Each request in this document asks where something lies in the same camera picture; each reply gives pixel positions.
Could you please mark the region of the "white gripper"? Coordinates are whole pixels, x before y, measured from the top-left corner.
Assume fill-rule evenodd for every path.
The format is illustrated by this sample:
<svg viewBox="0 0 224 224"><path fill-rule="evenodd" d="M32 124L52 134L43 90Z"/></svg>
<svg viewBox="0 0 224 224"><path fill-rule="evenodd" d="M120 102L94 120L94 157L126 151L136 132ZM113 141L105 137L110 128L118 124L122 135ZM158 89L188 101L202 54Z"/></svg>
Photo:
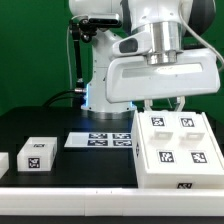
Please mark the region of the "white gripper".
<svg viewBox="0 0 224 224"><path fill-rule="evenodd" d="M178 97L174 111L181 112L184 96L216 93L220 88L216 56L210 49L186 50L176 63L150 65L144 56L113 60L106 74L106 99L111 103L144 101L152 111L153 101Z"/></svg>

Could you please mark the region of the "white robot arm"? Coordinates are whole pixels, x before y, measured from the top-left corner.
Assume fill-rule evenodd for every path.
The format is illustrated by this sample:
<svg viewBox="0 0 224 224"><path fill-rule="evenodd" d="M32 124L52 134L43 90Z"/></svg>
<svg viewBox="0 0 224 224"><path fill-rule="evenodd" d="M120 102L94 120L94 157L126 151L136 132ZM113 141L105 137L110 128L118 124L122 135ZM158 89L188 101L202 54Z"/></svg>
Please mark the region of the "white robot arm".
<svg viewBox="0 0 224 224"><path fill-rule="evenodd" d="M215 93L222 56L201 34L215 0L69 0L75 45L90 42L91 81L81 110L121 118L156 99Z"/></svg>

